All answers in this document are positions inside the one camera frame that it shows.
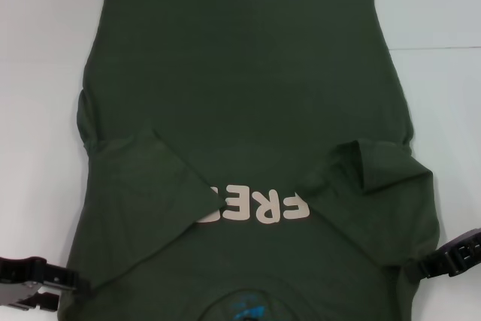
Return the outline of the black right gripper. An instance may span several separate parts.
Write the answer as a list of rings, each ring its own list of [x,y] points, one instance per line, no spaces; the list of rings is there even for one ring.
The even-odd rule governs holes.
[[[424,258],[410,262],[404,268],[409,280],[448,275],[458,276],[468,269],[466,261],[481,261],[481,229],[464,234],[463,240],[453,240]]]

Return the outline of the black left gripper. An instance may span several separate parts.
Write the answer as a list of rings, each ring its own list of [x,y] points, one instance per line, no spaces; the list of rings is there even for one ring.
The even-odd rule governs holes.
[[[89,293],[90,284],[76,271],[55,265],[42,265],[39,257],[5,259],[0,257],[0,306],[17,310],[58,310],[59,295],[38,292],[44,286],[74,293]]]

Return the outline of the dark green printed T-shirt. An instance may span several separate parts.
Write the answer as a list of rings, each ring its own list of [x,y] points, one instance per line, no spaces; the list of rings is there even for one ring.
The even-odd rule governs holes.
[[[374,0],[104,0],[59,321],[411,321],[433,175]]]

